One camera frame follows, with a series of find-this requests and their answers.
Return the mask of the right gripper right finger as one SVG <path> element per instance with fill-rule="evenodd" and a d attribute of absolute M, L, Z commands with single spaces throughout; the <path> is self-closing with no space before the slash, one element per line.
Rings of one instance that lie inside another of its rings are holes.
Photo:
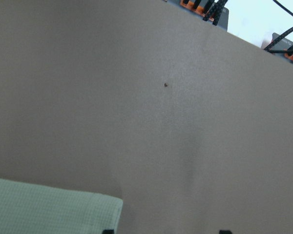
<path fill-rule="evenodd" d="M 220 230 L 219 234 L 232 234 L 230 230 Z"/>

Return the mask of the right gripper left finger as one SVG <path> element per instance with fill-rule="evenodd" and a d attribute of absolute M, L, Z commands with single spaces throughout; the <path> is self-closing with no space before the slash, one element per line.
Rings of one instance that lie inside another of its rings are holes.
<path fill-rule="evenodd" d="M 103 230 L 102 234 L 115 234 L 115 230 Z"/>

